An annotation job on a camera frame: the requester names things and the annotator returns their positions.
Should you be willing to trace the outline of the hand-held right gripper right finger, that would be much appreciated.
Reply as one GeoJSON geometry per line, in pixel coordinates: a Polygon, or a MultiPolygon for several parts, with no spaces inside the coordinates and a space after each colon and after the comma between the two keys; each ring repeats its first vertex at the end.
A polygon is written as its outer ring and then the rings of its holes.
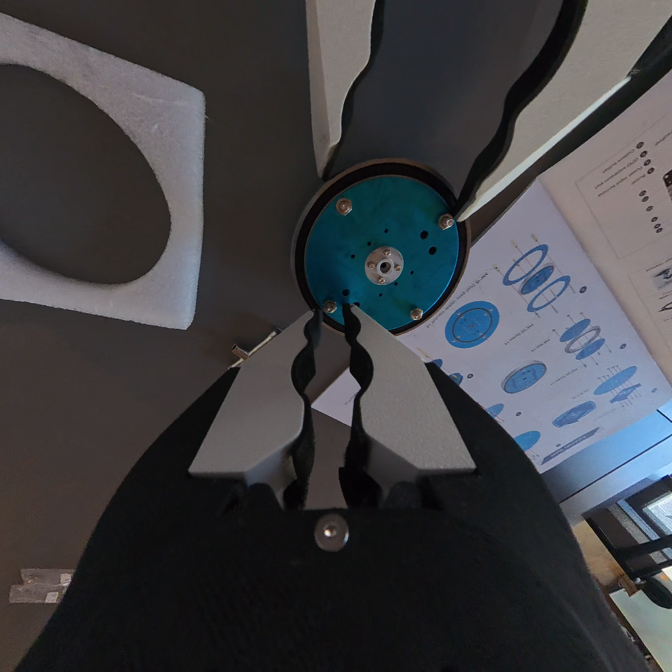
{"type": "Polygon", "coordinates": [[[359,384],[340,468],[350,509],[377,508],[399,483],[463,476],[476,465],[420,357],[357,306],[344,306],[359,384]]]}

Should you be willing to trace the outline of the blue round metal turntable disc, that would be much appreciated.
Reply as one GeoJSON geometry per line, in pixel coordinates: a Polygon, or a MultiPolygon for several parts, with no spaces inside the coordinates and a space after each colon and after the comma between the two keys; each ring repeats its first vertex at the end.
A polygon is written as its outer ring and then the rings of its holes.
{"type": "Polygon", "coordinates": [[[328,180],[302,213],[292,241],[298,291],[344,333],[343,307],[358,307],[394,335],[438,313],[465,271],[469,226],[436,171],[374,159],[328,180]]]}

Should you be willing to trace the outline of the silver tape strips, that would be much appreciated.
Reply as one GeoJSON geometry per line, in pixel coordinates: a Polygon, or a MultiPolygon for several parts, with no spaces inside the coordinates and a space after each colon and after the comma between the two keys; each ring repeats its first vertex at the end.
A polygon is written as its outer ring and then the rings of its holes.
{"type": "Polygon", "coordinates": [[[13,584],[8,602],[58,604],[72,581],[73,569],[22,568],[21,583],[13,584]]]}

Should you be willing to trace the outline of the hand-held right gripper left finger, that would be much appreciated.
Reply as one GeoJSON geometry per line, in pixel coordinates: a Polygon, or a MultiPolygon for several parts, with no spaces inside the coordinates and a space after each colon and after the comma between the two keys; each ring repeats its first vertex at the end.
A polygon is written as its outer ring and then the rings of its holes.
{"type": "Polygon", "coordinates": [[[189,474],[268,485],[288,509],[306,507],[315,459],[307,386],[322,312],[311,310],[239,365],[189,474]]]}

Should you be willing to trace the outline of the white foam packing frame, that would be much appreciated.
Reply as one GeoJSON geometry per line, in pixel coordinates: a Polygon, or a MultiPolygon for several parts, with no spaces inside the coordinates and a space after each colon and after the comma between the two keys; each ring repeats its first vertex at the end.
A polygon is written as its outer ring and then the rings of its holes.
{"type": "Polygon", "coordinates": [[[171,218],[159,260],[139,279],[122,284],[66,278],[1,243],[1,299],[187,329],[196,312],[204,228],[204,94],[4,13],[1,64],[43,72],[109,116],[155,173],[171,218]]]}

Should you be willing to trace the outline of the adjoining black desk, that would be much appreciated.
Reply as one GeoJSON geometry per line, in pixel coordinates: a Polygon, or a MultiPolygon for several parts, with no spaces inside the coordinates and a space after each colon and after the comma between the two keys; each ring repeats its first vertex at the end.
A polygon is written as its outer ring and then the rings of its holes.
{"type": "Polygon", "coordinates": [[[671,462],[671,401],[651,415],[597,441],[542,474],[558,503],[625,468],[631,485],[671,462]]]}

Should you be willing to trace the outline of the small silver standoff screw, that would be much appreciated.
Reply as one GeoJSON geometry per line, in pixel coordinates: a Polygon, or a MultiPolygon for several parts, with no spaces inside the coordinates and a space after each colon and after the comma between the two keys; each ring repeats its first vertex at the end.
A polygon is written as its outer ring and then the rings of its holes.
{"type": "Polygon", "coordinates": [[[256,354],[258,351],[264,348],[268,343],[272,342],[272,340],[276,338],[281,332],[282,332],[281,329],[277,327],[273,328],[273,330],[271,330],[271,332],[263,340],[258,342],[255,346],[253,346],[250,349],[245,349],[239,346],[237,343],[234,344],[231,348],[231,353],[234,356],[235,360],[233,361],[233,363],[231,363],[231,365],[228,366],[227,370],[230,370],[232,368],[238,368],[240,365],[244,364],[254,354],[256,354]]]}

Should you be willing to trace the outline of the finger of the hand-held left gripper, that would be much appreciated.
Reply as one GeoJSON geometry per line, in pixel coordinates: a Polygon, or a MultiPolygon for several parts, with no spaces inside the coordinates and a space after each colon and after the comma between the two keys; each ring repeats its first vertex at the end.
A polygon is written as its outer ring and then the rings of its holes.
{"type": "Polygon", "coordinates": [[[621,88],[670,16],[670,1],[588,1],[559,70],[520,113],[502,163],[456,218],[492,200],[621,88]]]}
{"type": "Polygon", "coordinates": [[[318,176],[328,180],[380,46],[385,1],[306,1],[310,113],[318,176]]]}

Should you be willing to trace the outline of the open instruction booklet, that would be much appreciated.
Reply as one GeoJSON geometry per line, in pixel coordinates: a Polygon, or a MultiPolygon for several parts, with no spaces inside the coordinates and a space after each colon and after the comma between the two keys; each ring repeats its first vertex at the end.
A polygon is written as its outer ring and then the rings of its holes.
{"type": "Polygon", "coordinates": [[[545,171],[399,336],[544,472],[671,401],[671,73],[545,171]]]}

